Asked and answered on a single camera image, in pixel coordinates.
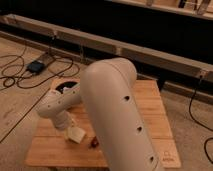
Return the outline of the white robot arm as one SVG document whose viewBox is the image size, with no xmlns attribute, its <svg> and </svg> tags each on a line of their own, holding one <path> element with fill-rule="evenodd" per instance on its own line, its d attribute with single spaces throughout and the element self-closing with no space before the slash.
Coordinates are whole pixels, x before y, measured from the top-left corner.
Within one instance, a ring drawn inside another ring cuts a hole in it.
<svg viewBox="0 0 213 171">
<path fill-rule="evenodd" d="M 165 171 L 133 94 L 136 79 L 136 68 L 128 59 L 96 61 L 74 86 L 48 91 L 37 113 L 63 130 L 68 126 L 65 111 L 81 103 L 110 171 Z"/>
</svg>

